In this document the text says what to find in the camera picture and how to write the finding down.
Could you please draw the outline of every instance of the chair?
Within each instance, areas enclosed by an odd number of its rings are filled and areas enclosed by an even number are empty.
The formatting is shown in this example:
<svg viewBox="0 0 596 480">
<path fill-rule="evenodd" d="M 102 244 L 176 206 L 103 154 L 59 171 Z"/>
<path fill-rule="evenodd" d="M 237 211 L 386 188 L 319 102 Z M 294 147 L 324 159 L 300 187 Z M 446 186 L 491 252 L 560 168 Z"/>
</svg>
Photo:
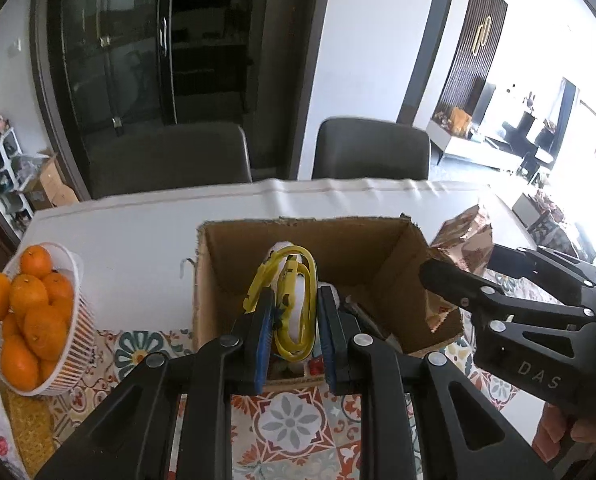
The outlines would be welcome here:
<svg viewBox="0 0 596 480">
<path fill-rule="evenodd" d="M 318 131 L 312 178 L 426 180 L 430 150 L 427 133 L 412 126 L 327 119 Z"/>
<path fill-rule="evenodd" d="M 172 124 L 116 137 L 92 156 L 94 198 L 251 182 L 245 133 L 234 123 Z"/>
</svg>

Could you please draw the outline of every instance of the white tablecloth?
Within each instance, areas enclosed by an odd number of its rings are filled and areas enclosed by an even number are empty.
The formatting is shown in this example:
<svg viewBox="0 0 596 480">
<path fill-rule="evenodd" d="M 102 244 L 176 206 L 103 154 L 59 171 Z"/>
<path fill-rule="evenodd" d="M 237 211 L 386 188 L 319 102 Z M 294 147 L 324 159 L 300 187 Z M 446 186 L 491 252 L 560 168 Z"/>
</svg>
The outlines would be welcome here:
<svg viewBox="0 0 596 480">
<path fill-rule="evenodd" d="M 197 228 L 207 220 L 411 216 L 431 241 L 446 219 L 480 201 L 494 242 L 535 247 L 511 210 L 486 186 L 411 180 L 315 180 L 209 186 L 105 198 L 44 210 L 21 248 L 63 244 L 84 264 L 83 289 L 99 330 L 191 327 Z"/>
</svg>

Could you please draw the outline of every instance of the door handle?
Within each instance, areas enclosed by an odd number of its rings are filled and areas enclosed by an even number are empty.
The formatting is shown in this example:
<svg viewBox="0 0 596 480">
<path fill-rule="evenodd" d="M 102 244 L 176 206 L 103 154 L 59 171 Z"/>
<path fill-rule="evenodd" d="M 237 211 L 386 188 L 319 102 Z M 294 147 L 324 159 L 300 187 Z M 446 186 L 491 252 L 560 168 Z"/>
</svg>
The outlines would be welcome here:
<svg viewBox="0 0 596 480">
<path fill-rule="evenodd" d="M 158 29 L 158 39 L 160 43 L 160 52 L 162 57 L 167 57 L 169 53 L 169 35 L 167 34 L 167 19 L 160 20 L 160 27 Z"/>
</svg>

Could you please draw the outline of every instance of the yellow strap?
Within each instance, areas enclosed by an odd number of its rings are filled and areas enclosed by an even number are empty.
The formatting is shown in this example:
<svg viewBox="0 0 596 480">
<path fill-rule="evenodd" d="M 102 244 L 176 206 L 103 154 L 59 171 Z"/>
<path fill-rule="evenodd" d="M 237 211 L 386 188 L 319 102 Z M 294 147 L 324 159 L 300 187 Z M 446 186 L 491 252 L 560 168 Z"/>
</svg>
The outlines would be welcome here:
<svg viewBox="0 0 596 480">
<path fill-rule="evenodd" d="M 249 291 L 243 302 L 245 312 L 253 312 L 257 305 L 260 292 L 265 286 L 269 286 L 275 276 L 278 266 L 283 258 L 297 254 L 305 258 L 308 267 L 297 260 L 287 260 L 283 270 L 278 278 L 276 289 L 276 306 L 283 310 L 281 316 L 282 326 L 274 330 L 273 339 L 275 341 L 278 354 L 291 362 L 302 361 L 306 359 L 311 351 L 316 338 L 316 297 L 318 294 L 318 278 L 316 263 L 311 253 L 303 247 L 289 246 L 273 252 L 267 261 L 258 267 Z M 300 314 L 299 340 L 293 341 L 289 336 L 288 323 L 291 311 L 295 305 L 295 282 L 298 274 L 304 276 L 305 295 L 302 313 Z M 287 305 L 283 303 L 283 297 L 288 294 Z"/>
</svg>

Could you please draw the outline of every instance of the basket of oranges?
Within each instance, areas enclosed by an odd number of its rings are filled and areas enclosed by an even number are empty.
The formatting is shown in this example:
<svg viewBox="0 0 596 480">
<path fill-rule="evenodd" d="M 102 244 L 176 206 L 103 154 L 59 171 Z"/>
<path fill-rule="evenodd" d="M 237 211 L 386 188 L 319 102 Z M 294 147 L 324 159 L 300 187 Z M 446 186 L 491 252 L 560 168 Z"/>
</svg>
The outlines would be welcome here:
<svg viewBox="0 0 596 480">
<path fill-rule="evenodd" d="M 25 248 L 0 272 L 0 378 L 22 396 L 75 386 L 91 359 L 93 310 L 81 260 L 67 248 Z"/>
</svg>

